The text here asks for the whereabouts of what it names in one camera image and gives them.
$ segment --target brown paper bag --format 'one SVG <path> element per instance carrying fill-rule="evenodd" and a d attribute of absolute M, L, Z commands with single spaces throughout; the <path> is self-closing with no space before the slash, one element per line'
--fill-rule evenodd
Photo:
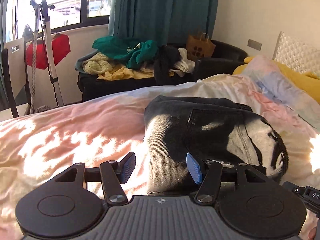
<path fill-rule="evenodd" d="M 200 39 L 189 35 L 186 45 L 188 59 L 196 61 L 202 57 L 211 57 L 215 47 L 216 45 L 209 40 L 207 33 L 202 33 Z"/>

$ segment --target black strap bracket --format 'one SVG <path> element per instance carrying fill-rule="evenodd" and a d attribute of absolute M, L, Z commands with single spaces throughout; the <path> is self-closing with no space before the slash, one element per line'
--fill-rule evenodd
<path fill-rule="evenodd" d="M 56 78 L 50 77 L 50 81 L 52 84 L 55 82 L 58 82 L 58 77 L 56 77 Z"/>

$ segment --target white wall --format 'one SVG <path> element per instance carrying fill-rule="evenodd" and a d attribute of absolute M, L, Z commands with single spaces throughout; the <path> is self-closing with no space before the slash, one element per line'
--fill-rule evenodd
<path fill-rule="evenodd" d="M 320 49 L 320 0 L 219 0 L 213 39 L 272 57 L 280 31 Z"/>
<path fill-rule="evenodd" d="M 81 100 L 78 89 L 78 71 L 74 66 L 76 60 L 93 51 L 93 42 L 108 34 L 107 25 L 90 26 L 62 32 L 69 36 L 71 52 L 56 66 L 59 86 L 64 104 Z M 28 66 L 29 84 L 31 86 L 31 67 Z M 53 86 L 49 80 L 48 70 L 36 70 L 35 108 L 46 105 L 56 107 Z"/>

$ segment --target grey ribbed pad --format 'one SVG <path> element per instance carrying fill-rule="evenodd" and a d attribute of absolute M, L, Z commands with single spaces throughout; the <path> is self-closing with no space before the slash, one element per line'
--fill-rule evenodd
<path fill-rule="evenodd" d="M 135 196 L 128 205 L 111 207 L 98 226 L 73 239 L 249 240 L 226 226 L 212 207 L 199 206 L 188 196 Z"/>

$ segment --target pastel duvet cover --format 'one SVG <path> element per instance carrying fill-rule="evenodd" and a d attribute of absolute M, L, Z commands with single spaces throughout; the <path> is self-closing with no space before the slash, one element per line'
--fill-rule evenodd
<path fill-rule="evenodd" d="M 320 188 L 320 135 L 316 130 L 291 108 L 264 96 L 249 77 L 220 74 L 197 83 L 118 93 L 0 123 L 0 239 L 22 237 L 14 215 L 18 200 L 73 163 L 97 167 L 133 151 L 136 168 L 123 188 L 129 198 L 145 194 L 149 160 L 143 143 L 143 113 L 160 94 L 228 98 L 249 105 L 283 138 L 289 154 L 289 170 L 283 180 Z M 88 189 L 103 198 L 98 183 L 89 184 Z M 304 239 L 314 225 L 311 215 L 301 231 Z"/>

